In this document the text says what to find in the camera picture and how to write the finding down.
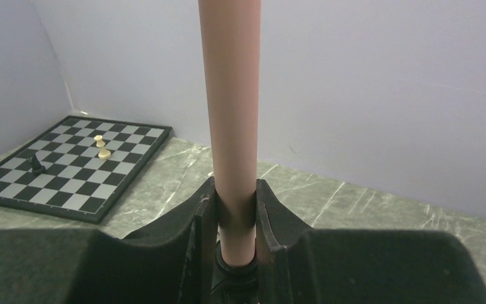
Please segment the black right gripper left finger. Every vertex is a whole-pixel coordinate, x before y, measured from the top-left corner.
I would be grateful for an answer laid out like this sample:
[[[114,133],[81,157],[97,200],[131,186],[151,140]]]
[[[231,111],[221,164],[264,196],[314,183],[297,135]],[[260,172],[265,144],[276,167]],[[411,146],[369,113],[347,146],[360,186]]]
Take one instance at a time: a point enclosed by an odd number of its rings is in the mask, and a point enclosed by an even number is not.
[[[208,303],[214,179],[119,239],[98,229],[0,229],[0,303]]]

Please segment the pink perforated music stand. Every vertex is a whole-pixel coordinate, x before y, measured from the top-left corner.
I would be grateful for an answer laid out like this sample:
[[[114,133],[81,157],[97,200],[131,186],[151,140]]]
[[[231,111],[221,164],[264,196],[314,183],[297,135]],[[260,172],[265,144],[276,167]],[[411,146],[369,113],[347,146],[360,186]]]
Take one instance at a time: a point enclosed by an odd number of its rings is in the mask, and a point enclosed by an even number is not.
[[[198,3],[219,243],[212,299],[257,303],[260,1]]]

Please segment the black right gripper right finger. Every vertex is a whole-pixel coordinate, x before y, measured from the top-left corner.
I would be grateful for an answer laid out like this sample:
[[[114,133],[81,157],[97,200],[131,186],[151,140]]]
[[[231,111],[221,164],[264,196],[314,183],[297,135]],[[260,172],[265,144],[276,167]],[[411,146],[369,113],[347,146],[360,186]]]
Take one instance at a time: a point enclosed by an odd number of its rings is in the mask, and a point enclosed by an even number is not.
[[[452,234],[315,229],[257,181],[261,303],[486,303],[469,251]]]

